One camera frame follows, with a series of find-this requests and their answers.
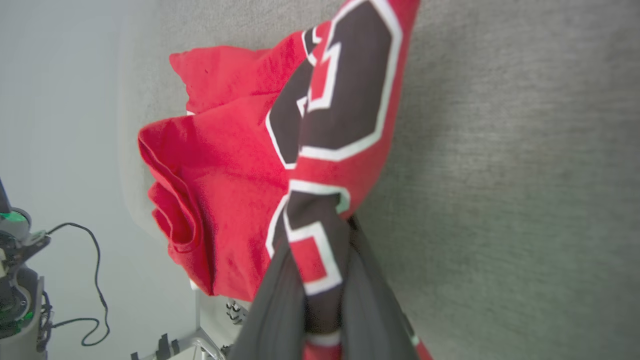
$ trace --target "cable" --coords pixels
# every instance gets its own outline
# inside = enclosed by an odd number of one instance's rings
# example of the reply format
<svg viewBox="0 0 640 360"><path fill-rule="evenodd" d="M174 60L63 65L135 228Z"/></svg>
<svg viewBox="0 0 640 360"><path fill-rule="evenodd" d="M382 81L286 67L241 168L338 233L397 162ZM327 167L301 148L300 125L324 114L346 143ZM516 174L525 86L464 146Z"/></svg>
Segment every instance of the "cable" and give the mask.
<svg viewBox="0 0 640 360"><path fill-rule="evenodd" d="M95 245L95 250L98 253L98 260L97 260L97 262L95 264L95 275L93 276L93 282L95 284L95 289L98 291L98 296L100 297L100 302L102 303L102 306L104 307L104 325L107 328L107 332L102 337L102 339L96 341L95 343L87 344L86 343L86 339L89 336L91 336L91 334L93 334L98 329L98 327L100 327L100 320L98 320L96 318L75 318L75 319L59 322L59 323L57 323L55 325L47 326L47 330L49 331L49 334L47 335L47 338L46 338L45 341L49 341L51 329L55 329L57 327L68 325L68 324L74 323L74 322L93 321L93 322L95 322L95 327L87 335L85 335L83 337L82 341L80 342L80 344L82 346L84 346L84 347L92 347L94 345L98 345L99 343L101 343L104 339L107 338L107 336L109 336L109 333L111 333L111 328L109 327L109 323L107 321L107 315L109 314L109 307L107 306L107 302L104 300L104 296L102 296L102 291L100 291L100 286L98 286L98 270L100 270L100 245L98 245L98 240L95 239L95 235L93 235L91 230L87 229L86 227L84 227L82 225L74 224L72 222L65 222L64 224L60 224L60 225L54 227L49 232L47 232L47 235L51 235L52 233L56 232L57 230L60 230L61 228L65 227L65 226L73 226L73 227L77 227L78 229L82 229L82 230L86 231L91 236L91 239L93 240L93 244Z"/></svg>

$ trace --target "white wall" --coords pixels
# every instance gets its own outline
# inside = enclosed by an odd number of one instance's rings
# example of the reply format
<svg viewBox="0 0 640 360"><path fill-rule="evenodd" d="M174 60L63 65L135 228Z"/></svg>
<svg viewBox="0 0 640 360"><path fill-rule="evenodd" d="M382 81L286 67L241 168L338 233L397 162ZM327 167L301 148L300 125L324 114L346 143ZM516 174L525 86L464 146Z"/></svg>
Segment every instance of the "white wall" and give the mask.
<svg viewBox="0 0 640 360"><path fill-rule="evenodd" d="M34 228L73 221L102 248L100 285L111 336L80 340L92 323L54 330L51 360L129 359L151 354L165 332L195 330L195 294L166 246L125 209L116 159L116 83L122 3L0 0L0 177ZM69 229L29 262L45 276L54 321L102 317L93 287L95 249ZM104 328L89 341L102 336Z"/></svg>

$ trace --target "folded fabric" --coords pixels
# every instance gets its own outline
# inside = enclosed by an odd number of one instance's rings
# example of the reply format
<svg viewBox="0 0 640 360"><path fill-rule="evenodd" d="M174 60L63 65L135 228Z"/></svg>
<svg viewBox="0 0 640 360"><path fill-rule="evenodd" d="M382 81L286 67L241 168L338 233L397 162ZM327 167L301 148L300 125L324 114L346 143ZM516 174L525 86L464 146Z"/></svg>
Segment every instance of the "folded fabric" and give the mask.
<svg viewBox="0 0 640 360"><path fill-rule="evenodd" d="M174 54L194 115L140 131L174 261L205 293L251 301L286 242L324 358L340 354L347 219L390 149L418 3L350 0L272 49Z"/></svg>

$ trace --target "black cable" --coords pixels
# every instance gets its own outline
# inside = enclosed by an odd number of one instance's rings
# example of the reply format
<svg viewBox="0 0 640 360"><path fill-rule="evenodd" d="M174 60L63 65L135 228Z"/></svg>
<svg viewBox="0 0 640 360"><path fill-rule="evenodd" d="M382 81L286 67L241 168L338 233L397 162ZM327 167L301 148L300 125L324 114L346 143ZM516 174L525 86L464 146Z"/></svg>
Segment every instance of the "black cable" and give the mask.
<svg viewBox="0 0 640 360"><path fill-rule="evenodd" d="M86 339L89 336L91 336L91 334L93 334L98 329L98 327L100 327L100 320L98 320L96 318L75 318L75 319L59 322L59 323L57 323L55 325L51 325L48 328L48 330L51 331L51 329L55 329L57 327L61 327L61 326L64 326L64 325L67 325L67 324L70 324L70 323L74 323L74 322L93 321L93 322L95 322L95 327L87 335L85 335L83 337L83 339L82 339L82 342L80 342L80 344L82 346L84 346L84 347L92 347L94 345L98 345L99 343L101 343L104 339L107 338L107 336L109 336L109 333L111 333L111 328L109 327L109 323L107 322L107 315L109 314L109 307L107 306L107 302L104 300L104 296L102 296L102 291L100 291L100 286L98 286L98 270L100 269L100 245L98 245L98 240L95 239L95 235L93 235L91 230L87 229L86 227L84 227L82 225L74 224L72 222L65 222L64 224L60 224L60 225L54 227L49 232L47 232L47 235L51 235L55 231L61 229L62 227L65 227L65 226L73 226L73 227L77 227L78 229L82 229L82 230L86 231L91 236L91 239L93 240L93 244L95 245L95 250L98 253L98 260L97 260L97 262L95 264L95 275L93 276L93 282L95 284L95 289L98 291L98 296L100 297L100 302L102 303L102 306L104 307L104 325L107 327L107 332L102 337L102 339L96 341L95 343L90 343L90 344L86 343Z"/></svg>

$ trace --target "gray fabric surface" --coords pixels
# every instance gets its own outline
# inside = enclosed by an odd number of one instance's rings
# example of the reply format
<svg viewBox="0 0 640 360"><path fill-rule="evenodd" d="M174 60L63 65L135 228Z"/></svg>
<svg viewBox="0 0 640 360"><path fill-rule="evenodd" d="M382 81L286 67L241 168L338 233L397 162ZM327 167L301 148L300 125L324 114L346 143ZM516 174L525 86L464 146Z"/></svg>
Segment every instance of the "gray fabric surface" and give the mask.
<svg viewBox="0 0 640 360"><path fill-rule="evenodd" d="M341 2L143 3L119 134L137 223L159 236L137 130L186 102L167 56L271 46ZM640 359L639 137L638 1L423 1L359 217L436 360Z"/></svg>

